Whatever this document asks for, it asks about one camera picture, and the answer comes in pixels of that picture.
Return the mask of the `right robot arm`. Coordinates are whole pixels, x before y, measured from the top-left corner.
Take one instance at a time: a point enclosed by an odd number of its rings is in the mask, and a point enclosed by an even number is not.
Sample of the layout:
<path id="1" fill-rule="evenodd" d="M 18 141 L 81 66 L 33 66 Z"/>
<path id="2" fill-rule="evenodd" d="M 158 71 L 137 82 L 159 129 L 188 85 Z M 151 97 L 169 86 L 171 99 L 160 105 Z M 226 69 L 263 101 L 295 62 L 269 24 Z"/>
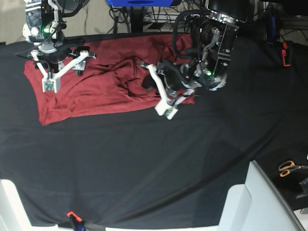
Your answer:
<path id="1" fill-rule="evenodd" d="M 17 56 L 30 60 L 46 80 L 73 70 L 83 74 L 87 59 L 95 58 L 82 37 L 66 38 L 66 18 L 87 6 L 87 0 L 27 0 L 23 36 L 33 47 Z"/>

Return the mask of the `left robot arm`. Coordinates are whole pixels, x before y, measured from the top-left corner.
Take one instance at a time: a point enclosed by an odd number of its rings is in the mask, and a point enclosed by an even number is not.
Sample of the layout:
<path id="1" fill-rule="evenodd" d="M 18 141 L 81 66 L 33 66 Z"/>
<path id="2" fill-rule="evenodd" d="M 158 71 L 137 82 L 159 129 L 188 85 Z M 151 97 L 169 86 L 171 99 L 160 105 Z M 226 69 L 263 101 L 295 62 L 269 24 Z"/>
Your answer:
<path id="1" fill-rule="evenodd" d="M 195 95 L 196 88 L 216 91 L 225 86 L 231 51 L 239 27 L 246 22 L 249 1 L 203 0 L 199 9 L 181 12 L 173 24 L 171 46 L 177 58 L 186 59 L 183 64 L 166 59 L 156 65 L 142 62 L 150 74 L 142 87 L 156 89 L 167 108 L 177 108 L 184 100 Z M 190 25 L 192 46 L 181 52 L 177 45 L 180 23 Z"/>

